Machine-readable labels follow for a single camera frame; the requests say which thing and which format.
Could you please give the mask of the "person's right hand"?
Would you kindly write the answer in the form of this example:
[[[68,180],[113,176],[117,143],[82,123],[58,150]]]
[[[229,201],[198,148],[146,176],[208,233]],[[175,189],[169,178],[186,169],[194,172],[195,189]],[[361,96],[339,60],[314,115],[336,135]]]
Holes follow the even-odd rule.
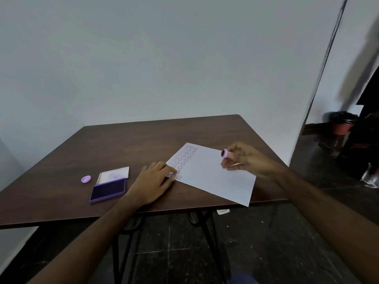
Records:
[[[287,171],[286,167],[268,158],[253,147],[251,167],[252,171],[249,173],[270,181],[276,181],[278,176]]]

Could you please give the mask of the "person's left hand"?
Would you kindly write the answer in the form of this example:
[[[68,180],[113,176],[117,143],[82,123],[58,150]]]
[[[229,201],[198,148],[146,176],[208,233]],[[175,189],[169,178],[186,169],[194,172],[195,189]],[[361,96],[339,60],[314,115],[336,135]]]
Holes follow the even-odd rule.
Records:
[[[135,209],[149,205],[166,192],[166,190],[160,190],[160,186],[165,178],[175,173],[175,168],[162,161],[144,166],[123,199]]]

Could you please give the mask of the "white stamped paper sheet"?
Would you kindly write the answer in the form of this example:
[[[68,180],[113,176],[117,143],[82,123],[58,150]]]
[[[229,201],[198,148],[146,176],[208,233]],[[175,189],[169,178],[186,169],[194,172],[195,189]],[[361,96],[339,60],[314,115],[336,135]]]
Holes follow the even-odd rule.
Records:
[[[221,161],[220,150],[186,143],[166,164],[176,169],[177,181],[248,207],[256,176],[244,170],[228,171]]]

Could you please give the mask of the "person's right forearm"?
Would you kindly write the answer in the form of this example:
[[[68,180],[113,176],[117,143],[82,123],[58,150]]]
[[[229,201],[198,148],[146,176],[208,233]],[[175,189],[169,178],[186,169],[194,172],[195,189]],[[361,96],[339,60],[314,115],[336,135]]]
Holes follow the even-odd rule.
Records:
[[[365,284],[379,284],[379,226],[280,167],[275,182],[344,263]]]

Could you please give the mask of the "person's left forearm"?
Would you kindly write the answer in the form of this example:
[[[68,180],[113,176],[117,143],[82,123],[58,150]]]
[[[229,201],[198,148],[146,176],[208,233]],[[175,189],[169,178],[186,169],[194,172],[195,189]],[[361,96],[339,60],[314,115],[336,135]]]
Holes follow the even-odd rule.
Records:
[[[112,239],[145,204],[141,197],[127,193],[27,284],[87,284]]]

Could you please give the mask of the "open purple ink pad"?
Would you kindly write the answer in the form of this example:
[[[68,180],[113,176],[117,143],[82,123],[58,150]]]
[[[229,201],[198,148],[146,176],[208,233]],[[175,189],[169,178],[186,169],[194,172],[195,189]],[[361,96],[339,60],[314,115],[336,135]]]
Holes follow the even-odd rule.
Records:
[[[125,195],[129,169],[129,167],[123,167],[101,172],[93,186],[89,203],[93,204]]]

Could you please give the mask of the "black metal table legs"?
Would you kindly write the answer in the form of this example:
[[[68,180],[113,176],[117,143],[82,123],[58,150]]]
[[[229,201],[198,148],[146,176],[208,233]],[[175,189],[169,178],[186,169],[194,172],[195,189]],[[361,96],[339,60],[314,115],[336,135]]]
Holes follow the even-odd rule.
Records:
[[[187,213],[187,219],[189,223],[195,227],[200,227],[206,238],[208,247],[211,251],[213,260],[215,262],[217,271],[220,274],[223,284],[229,284],[229,278],[227,277],[225,264],[220,251],[220,239],[216,229],[215,220],[213,217],[213,210],[208,210],[205,213],[201,211],[196,212],[197,220],[192,216],[192,213]],[[113,278],[114,284],[121,284],[122,278],[124,276],[127,259],[130,253],[130,248],[132,245],[133,237],[136,233],[139,233],[145,223],[146,216],[135,217],[133,220],[133,226],[130,228],[123,228],[120,232],[112,239],[112,260],[113,260]],[[119,259],[119,236],[127,235],[128,240],[126,248],[123,253],[122,260]]]

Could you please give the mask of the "black and red bin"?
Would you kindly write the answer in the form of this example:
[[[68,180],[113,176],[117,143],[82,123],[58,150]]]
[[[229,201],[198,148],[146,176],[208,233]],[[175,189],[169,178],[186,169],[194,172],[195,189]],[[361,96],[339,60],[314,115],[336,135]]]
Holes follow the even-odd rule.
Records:
[[[329,114],[330,132],[334,135],[345,136],[357,120],[357,114],[347,111],[332,112]]]

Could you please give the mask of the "blue trousers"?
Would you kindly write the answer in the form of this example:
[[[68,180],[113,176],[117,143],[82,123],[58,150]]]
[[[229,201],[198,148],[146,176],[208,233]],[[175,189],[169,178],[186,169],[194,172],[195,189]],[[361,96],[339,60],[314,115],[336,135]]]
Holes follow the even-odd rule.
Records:
[[[238,271],[231,274],[228,284],[260,284],[252,273]]]

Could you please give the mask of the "dark furniture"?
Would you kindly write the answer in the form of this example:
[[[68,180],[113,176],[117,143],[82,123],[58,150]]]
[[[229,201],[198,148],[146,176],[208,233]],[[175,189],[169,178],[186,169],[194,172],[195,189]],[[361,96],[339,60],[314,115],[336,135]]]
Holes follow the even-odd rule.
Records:
[[[379,168],[379,65],[364,88],[357,105],[363,108],[341,149],[337,164],[355,179]]]

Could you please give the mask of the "clear glass object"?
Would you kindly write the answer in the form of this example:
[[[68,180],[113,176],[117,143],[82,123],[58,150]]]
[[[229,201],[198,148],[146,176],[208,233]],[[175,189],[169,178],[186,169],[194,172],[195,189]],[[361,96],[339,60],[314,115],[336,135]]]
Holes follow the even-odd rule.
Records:
[[[361,181],[366,187],[379,189],[379,162],[368,164]]]

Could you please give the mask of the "black wall edge strip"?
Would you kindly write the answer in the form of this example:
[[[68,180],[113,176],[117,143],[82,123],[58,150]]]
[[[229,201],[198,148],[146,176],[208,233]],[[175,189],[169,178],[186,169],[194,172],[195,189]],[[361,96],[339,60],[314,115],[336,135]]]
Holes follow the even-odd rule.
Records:
[[[304,117],[303,117],[303,122],[302,122],[302,125],[300,127],[300,130],[299,130],[299,134],[298,134],[298,137],[296,138],[296,141],[295,141],[295,144],[293,146],[293,149],[292,149],[292,152],[291,152],[291,155],[290,155],[290,158],[287,162],[287,166],[290,166],[290,162],[292,160],[292,157],[293,157],[293,154],[295,152],[295,148],[296,148],[296,145],[297,145],[297,142],[300,138],[300,136],[302,135],[302,133],[304,132],[305,130],[305,126],[306,126],[306,122],[307,122],[307,119],[308,119],[308,116],[310,114],[310,110],[311,110],[311,107],[313,105],[313,102],[314,102],[314,99],[315,99],[315,95],[317,93],[317,90],[319,88],[319,85],[320,85],[320,81],[321,81],[321,78],[323,76],[323,73],[325,71],[325,66],[326,66],[326,63],[328,61],[328,58],[329,58],[329,55],[330,55],[330,51],[332,49],[332,46],[334,44],[334,41],[335,41],[335,38],[336,38],[336,34],[337,34],[337,31],[339,29],[339,26],[340,26],[340,23],[341,23],[341,20],[342,20],[342,17],[343,17],[343,14],[344,14],[344,11],[345,11],[345,8],[346,8],[346,5],[347,5],[347,2],[348,0],[343,0],[342,3],[341,3],[341,6],[340,6],[340,9],[339,9],[339,13],[338,13],[338,16],[337,16],[337,19],[336,19],[336,22],[334,24],[334,27],[333,27],[333,31],[332,31],[332,34],[330,36],[330,39],[329,39],[329,43],[328,43],[328,46],[327,46],[327,49],[326,49],[326,52],[325,52],[325,56],[323,58],[323,62],[321,64],[321,67],[320,67],[320,71],[319,71],[319,74],[317,76],[317,79],[316,79],[316,82],[315,82],[315,86],[314,86],[314,89],[312,91],[312,94],[311,94],[311,97],[310,97],[310,100],[309,100],[309,103],[307,105],[307,109],[305,111],[305,114],[304,114]]]

